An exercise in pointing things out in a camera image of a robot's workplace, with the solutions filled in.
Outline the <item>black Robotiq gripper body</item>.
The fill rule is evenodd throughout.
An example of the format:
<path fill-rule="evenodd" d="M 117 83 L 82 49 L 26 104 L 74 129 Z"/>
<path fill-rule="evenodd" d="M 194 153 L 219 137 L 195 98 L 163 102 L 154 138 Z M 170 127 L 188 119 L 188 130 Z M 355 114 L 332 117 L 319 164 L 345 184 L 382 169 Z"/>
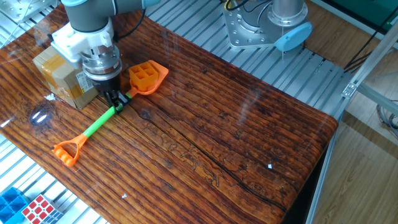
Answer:
<path fill-rule="evenodd" d="M 121 76 L 118 74 L 106 80 L 91 79 L 91 83 L 99 94 L 119 91 L 121 89 Z"/>

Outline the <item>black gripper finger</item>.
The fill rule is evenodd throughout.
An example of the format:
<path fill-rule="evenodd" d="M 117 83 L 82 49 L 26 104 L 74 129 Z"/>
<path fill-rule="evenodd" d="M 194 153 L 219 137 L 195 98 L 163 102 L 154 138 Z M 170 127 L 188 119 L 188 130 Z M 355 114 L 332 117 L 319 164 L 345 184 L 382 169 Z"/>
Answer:
<path fill-rule="evenodd" d="M 122 94 L 118 92 L 116 103 L 115 103 L 115 112 L 120 113 L 122 109 L 130 102 L 131 96 L 129 94 Z"/>
<path fill-rule="evenodd" d="M 105 91 L 104 99 L 107 101 L 109 107 L 116 108 L 118 106 L 118 94 L 115 91 Z"/>

